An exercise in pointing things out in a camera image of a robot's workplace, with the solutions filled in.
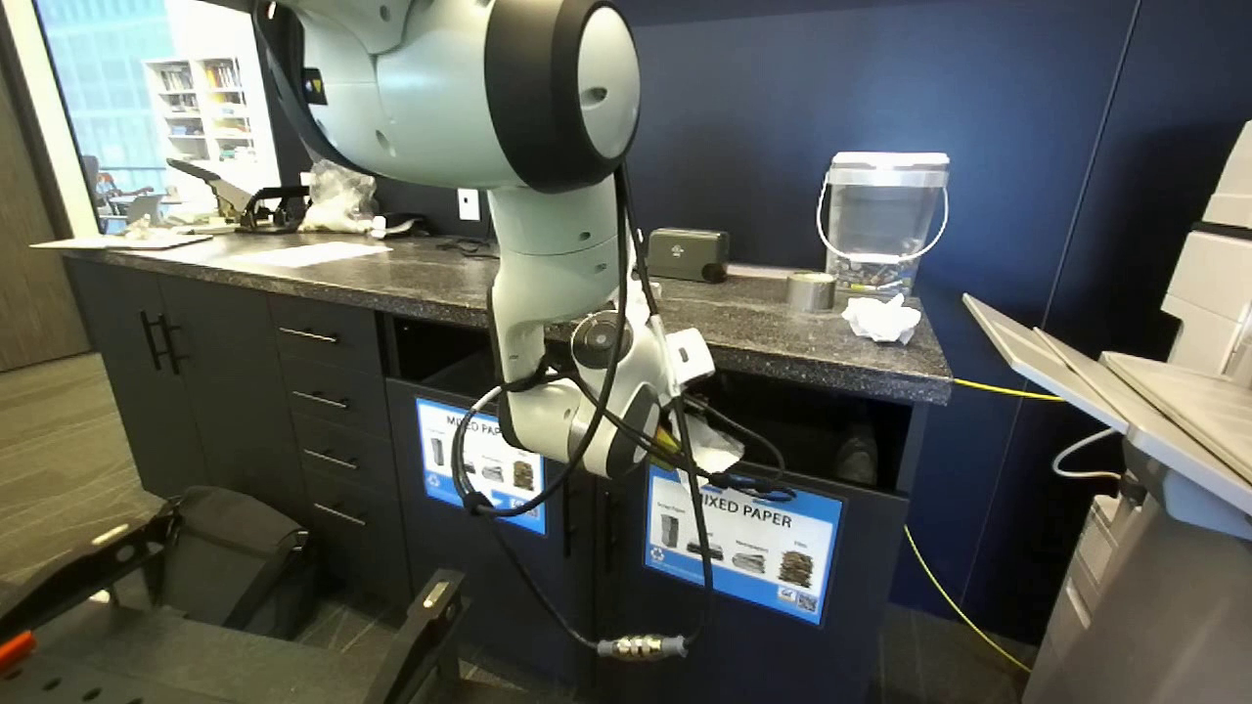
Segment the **dark gray countertop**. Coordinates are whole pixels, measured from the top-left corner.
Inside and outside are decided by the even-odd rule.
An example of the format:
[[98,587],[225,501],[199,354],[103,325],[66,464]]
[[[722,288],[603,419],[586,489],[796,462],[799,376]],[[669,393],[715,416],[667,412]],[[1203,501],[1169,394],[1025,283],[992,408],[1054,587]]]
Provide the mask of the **dark gray countertop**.
[[[486,325],[495,260],[429,239],[210,239],[176,251],[107,251],[107,261],[205,278],[397,316]],[[669,329],[697,325],[715,365],[891,404],[947,404],[951,368],[924,321],[909,347],[856,341],[836,313],[792,313],[774,283],[663,283]]]

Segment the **label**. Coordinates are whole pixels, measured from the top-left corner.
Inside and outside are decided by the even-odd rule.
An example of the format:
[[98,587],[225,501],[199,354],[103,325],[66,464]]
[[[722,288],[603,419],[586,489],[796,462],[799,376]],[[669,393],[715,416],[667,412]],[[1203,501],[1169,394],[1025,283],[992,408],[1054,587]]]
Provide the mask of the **label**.
[[[702,483],[712,592],[762,610],[821,624],[842,501],[796,493],[786,501],[712,489]],[[688,483],[651,470],[647,567],[706,583],[702,534]]]
[[[414,399],[419,412],[419,441],[424,441],[424,489],[429,501],[462,506],[458,483],[456,483],[456,436],[467,419],[467,408]],[[502,421],[495,416],[475,416],[467,431],[467,474],[470,487],[489,498],[499,510],[512,510],[546,493],[548,470],[542,455],[517,449],[502,440]],[[521,518],[506,518],[506,524],[517,524],[526,534],[548,537],[548,506],[536,506]]]
[[483,221],[483,202],[475,189],[458,189],[458,221],[476,223]]

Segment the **wall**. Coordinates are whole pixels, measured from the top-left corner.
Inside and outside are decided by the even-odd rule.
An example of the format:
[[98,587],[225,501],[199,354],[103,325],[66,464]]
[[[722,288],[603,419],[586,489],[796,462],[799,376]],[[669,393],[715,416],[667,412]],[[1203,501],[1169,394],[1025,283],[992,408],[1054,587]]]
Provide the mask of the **wall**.
[[[728,226],[737,260],[817,265],[829,153],[954,158],[954,223],[924,294],[951,368],[977,380],[1012,376],[954,304],[963,288],[1083,347],[1161,347],[1158,294],[1252,115],[1246,0],[630,0],[625,17],[647,62],[642,226]],[[1020,637],[1048,614],[1087,498],[1045,478],[1070,428],[960,394],[912,501],[941,577]],[[898,594],[941,610],[909,561]]]
[[21,115],[24,97],[12,76],[12,50],[0,45],[0,373],[88,354],[63,261],[33,251],[33,242],[56,239],[42,202],[51,179],[37,171],[33,120]]

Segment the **black cable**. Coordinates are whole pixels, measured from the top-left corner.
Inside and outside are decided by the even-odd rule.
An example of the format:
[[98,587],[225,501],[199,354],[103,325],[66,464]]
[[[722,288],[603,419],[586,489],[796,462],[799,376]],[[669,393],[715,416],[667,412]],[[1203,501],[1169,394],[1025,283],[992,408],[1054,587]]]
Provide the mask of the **black cable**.
[[762,448],[774,458],[772,470],[792,474],[782,449],[767,436],[753,431],[749,421],[737,421],[728,412],[715,412],[707,404],[702,412],[712,416],[715,421],[724,421],[728,431],[749,436],[757,448]]
[[521,577],[526,592],[548,610],[552,624],[564,626],[564,634],[570,634],[585,651],[600,655],[595,640],[590,640],[585,630],[577,630],[577,626],[555,610],[555,604],[546,600],[546,592],[536,587],[536,578],[531,578],[531,577],[526,571],[526,565],[512,556],[512,545],[506,539],[506,534],[510,534],[510,530],[499,530],[495,537],[499,537],[502,552],[506,552],[506,561],[512,565],[512,571]]
[[677,436],[681,436],[677,448],[681,448],[684,478],[688,478],[688,493],[694,493],[694,518],[697,518],[697,539],[702,539],[702,577],[706,577],[706,592],[712,592],[712,549],[707,549],[706,493],[702,493],[702,483],[697,483],[688,416],[681,408],[672,408],[672,421],[677,421]]
[[347,162],[315,120],[304,90],[291,79],[291,69],[281,66],[281,60],[270,45],[270,17],[268,11],[270,11],[270,6],[255,0],[249,28],[255,28],[263,76],[270,76],[270,86],[279,90],[279,106],[281,106],[286,127],[296,135],[296,140],[304,146],[311,158],[326,158],[346,170],[367,171],[358,162]]
[[[625,166],[617,170],[617,202],[621,202],[621,210],[630,210]],[[625,234],[630,234],[630,247],[636,247],[636,272],[637,272],[642,299],[647,299],[651,313],[658,316],[663,303],[658,303],[658,288],[655,288],[655,272],[651,272],[651,255],[642,247],[642,230],[636,230],[636,223],[625,223]]]
[[489,498],[483,498],[475,487],[470,487],[470,474],[467,474],[467,436],[470,436],[470,421],[502,394],[502,386],[489,386],[458,421],[456,431],[456,487],[462,493],[462,506],[470,518],[521,518],[521,513],[531,513],[542,510],[559,487],[564,487],[564,474],[555,474],[536,498],[521,501],[521,506],[510,506],[510,510],[499,510]]
[[737,470],[728,470],[728,474],[707,474],[707,470],[697,464],[697,458],[677,458],[677,455],[663,449],[658,440],[642,436],[642,431],[630,428],[621,416],[607,412],[607,419],[611,419],[636,448],[647,449],[647,458],[636,462],[625,474],[647,470],[647,462],[655,458],[655,462],[663,462],[663,464],[669,464],[669,470],[697,474],[697,478],[706,478],[706,483],[715,487],[715,489],[737,489],[737,493],[762,498],[762,501],[792,501],[792,498],[796,498],[786,474],[774,470],[774,464],[767,464],[772,478],[757,478],[759,470],[753,470],[753,464],[737,464]]
[[[613,393],[613,380],[617,380],[617,359],[621,359],[621,354],[625,354],[625,283],[630,283],[630,274],[625,274],[625,265],[630,265],[625,239],[636,239],[636,234],[630,234],[630,226],[625,226],[625,208],[617,208],[617,321],[613,321],[613,354],[611,354],[611,365],[607,365],[607,376],[603,376],[603,386],[600,386],[590,421],[586,421],[586,431],[585,431],[585,440],[578,440],[569,470],[555,474],[555,483],[552,483],[546,493],[536,493],[531,501],[526,501],[526,506],[517,506],[517,510],[495,510],[489,498],[483,498],[483,493],[470,487],[467,462],[462,462],[462,458],[467,458],[467,431],[470,431],[470,419],[475,419],[486,404],[495,404],[495,399],[502,394],[502,386],[495,386],[495,393],[486,393],[486,394],[467,412],[467,419],[462,419],[458,431],[456,431],[456,458],[450,458],[450,462],[456,462],[456,483],[458,483],[462,506],[467,506],[470,518],[495,518],[495,519],[502,519],[502,518],[531,513],[536,506],[552,501],[552,493],[569,483],[569,474],[577,474],[577,470],[585,464],[585,458],[586,458],[586,449],[590,449],[603,419],[611,416],[611,393]],[[526,565],[512,556],[510,539],[502,537],[506,524],[495,524],[495,534],[499,534],[499,539],[502,539],[506,561],[512,565],[512,571],[521,577],[521,583],[529,587],[529,594],[552,614],[552,624],[559,624],[570,640],[578,640],[585,651],[600,655],[600,647],[595,647],[586,634],[578,634],[578,630],[555,610],[555,604],[548,604],[546,592],[531,583],[531,577],[526,571]]]
[[456,483],[458,483],[458,489],[462,489],[462,506],[467,506],[470,518],[521,518],[521,513],[531,513],[531,510],[542,510],[542,506],[564,487],[569,474],[577,474],[577,470],[585,464],[585,458],[586,458],[586,449],[590,449],[590,441],[595,441],[595,436],[600,436],[600,428],[603,428],[603,419],[607,419],[607,412],[611,412],[611,394],[613,394],[613,380],[617,380],[617,359],[621,359],[621,354],[625,354],[625,261],[630,261],[630,260],[625,260],[625,239],[630,239],[630,230],[625,230],[625,208],[617,208],[617,321],[613,321],[613,354],[611,354],[611,365],[607,365],[607,376],[603,376],[603,386],[600,386],[590,421],[586,421],[586,431],[585,431],[585,440],[578,440],[569,470],[555,474],[555,483],[552,483],[546,493],[536,493],[531,501],[526,501],[526,506],[517,506],[517,510],[499,510],[499,506],[495,506],[489,498],[483,498],[483,493],[470,487],[470,478],[467,478],[462,455],[467,455],[467,431],[470,431],[470,419],[475,419],[475,412],[470,412],[470,416],[458,421],[458,431],[456,431],[456,458],[450,458],[450,462],[456,462]]

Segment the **robotic arm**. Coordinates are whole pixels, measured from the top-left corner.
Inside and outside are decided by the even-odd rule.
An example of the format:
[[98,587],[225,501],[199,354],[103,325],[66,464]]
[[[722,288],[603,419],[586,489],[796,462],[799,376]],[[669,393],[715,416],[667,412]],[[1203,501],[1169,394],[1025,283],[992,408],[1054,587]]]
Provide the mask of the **robotic arm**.
[[[555,462],[585,449],[590,474],[630,464],[621,428],[595,428],[595,394],[611,419],[655,436],[712,355],[702,333],[669,337],[642,283],[621,278],[630,230],[613,171],[642,93],[621,17],[600,0],[281,6],[300,21],[300,103],[346,162],[489,196],[506,436]],[[621,346],[607,325],[613,303],[625,304]],[[585,382],[548,376],[548,325],[577,325]]]

